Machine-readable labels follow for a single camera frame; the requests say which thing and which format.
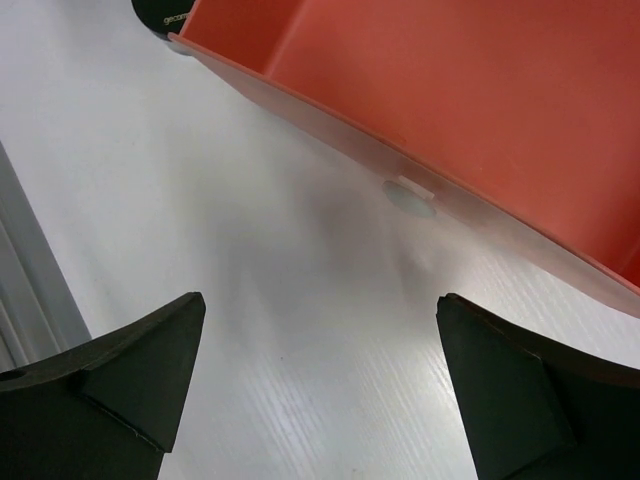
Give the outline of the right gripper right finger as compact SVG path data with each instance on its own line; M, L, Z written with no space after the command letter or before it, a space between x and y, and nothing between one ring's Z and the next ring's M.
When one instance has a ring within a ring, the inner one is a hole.
M437 326L481 479L636 479L639 372L457 294Z

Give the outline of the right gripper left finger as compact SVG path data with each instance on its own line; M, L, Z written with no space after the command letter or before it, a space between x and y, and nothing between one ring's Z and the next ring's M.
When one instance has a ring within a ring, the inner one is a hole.
M173 450L205 317L189 292L1 375L4 479L155 479Z

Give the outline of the black round compact jar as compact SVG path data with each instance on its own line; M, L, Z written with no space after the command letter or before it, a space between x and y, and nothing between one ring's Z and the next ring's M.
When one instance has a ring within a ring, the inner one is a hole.
M195 3L195 0L132 0L131 6L149 31L168 41L171 33L181 31Z

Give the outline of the orange drawer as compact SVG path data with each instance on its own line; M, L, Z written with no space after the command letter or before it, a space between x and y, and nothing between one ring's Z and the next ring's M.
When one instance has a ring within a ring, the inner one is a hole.
M392 189L639 313L635 1L198 1L174 42Z

